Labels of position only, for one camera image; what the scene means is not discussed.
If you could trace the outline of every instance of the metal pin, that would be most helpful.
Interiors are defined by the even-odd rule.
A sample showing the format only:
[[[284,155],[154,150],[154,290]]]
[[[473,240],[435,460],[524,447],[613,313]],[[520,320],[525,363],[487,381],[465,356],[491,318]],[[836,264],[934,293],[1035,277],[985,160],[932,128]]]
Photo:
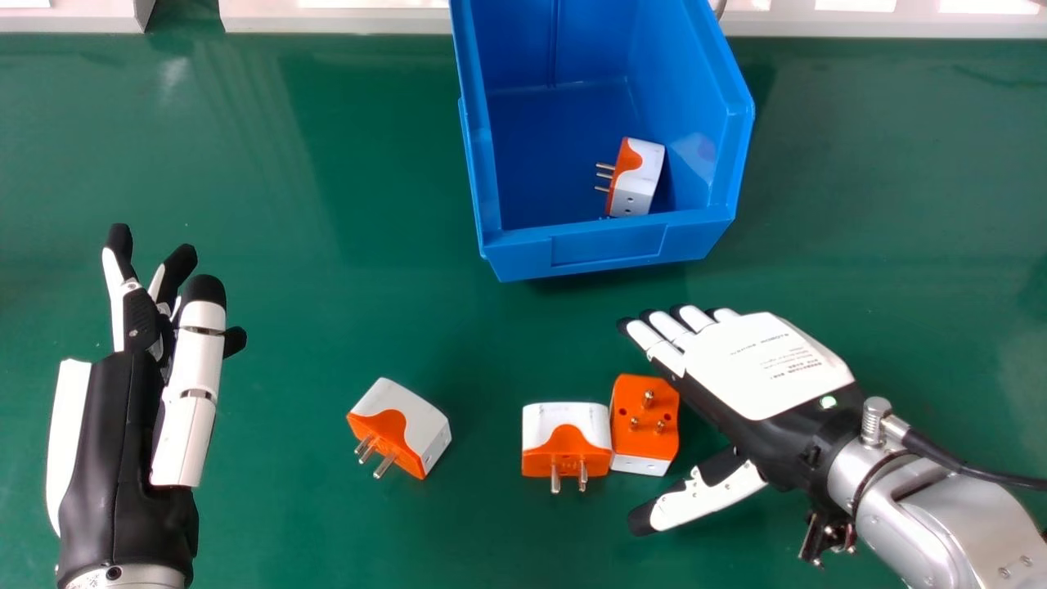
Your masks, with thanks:
[[[371,458],[371,455],[375,453],[375,449],[376,448],[378,448],[378,445],[376,445],[376,444],[372,444],[372,445],[367,446],[367,449],[364,450],[363,454],[360,455],[360,459],[358,460],[358,462],[360,465],[366,463],[367,459]]]
[[[388,471],[389,467],[392,467],[394,462],[396,462],[396,453],[391,452],[388,453],[387,456],[385,456],[385,459],[382,460],[382,463],[379,465],[377,469],[375,469],[375,478],[376,479],[382,478],[382,476],[385,474],[385,471]]]
[[[359,456],[360,453],[363,452],[363,449],[365,449],[369,446],[371,446],[371,443],[373,443],[373,441],[375,441],[375,435],[374,434],[367,434],[367,437],[365,437],[362,440],[360,440],[359,446],[356,447],[356,450],[353,451],[353,454]]]
[[[560,494],[560,473],[556,470],[556,465],[549,472],[549,492],[553,495]]]

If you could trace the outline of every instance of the screw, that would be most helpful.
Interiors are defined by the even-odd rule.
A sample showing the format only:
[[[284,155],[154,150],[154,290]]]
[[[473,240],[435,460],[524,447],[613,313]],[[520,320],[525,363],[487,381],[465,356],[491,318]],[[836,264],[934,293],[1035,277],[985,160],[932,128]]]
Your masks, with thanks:
[[[891,402],[884,398],[865,400],[862,411],[862,444],[868,448],[884,446],[884,417],[891,414]]]

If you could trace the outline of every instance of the black cable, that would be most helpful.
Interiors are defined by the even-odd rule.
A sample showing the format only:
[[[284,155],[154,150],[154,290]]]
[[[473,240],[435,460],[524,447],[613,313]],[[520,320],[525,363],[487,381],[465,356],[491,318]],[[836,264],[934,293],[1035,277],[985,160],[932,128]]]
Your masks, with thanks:
[[[934,444],[930,438],[914,430],[906,432],[906,435],[901,438],[901,446],[913,454],[934,460],[950,471],[966,475],[973,479],[1021,489],[1029,489],[1032,491],[1047,491],[1047,479],[999,473],[972,466],[965,460],[960,460],[953,453]]]

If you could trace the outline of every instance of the blue plastic bin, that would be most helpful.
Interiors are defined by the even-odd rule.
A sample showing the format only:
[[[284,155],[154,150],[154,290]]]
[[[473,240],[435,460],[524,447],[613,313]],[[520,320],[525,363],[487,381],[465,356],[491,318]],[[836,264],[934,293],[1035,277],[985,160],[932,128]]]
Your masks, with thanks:
[[[509,281],[704,257],[755,108],[707,0],[451,0],[481,255]],[[651,212],[603,218],[597,161],[664,143]]]

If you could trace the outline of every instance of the plug inside blue bin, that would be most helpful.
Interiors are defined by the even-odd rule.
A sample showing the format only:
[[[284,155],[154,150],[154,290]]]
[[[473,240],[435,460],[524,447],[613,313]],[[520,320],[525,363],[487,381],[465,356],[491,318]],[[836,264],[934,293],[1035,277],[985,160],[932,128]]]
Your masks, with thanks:
[[[503,281],[704,257],[735,217],[752,96],[707,0],[452,0],[481,254]],[[650,213],[598,161],[666,145]]]

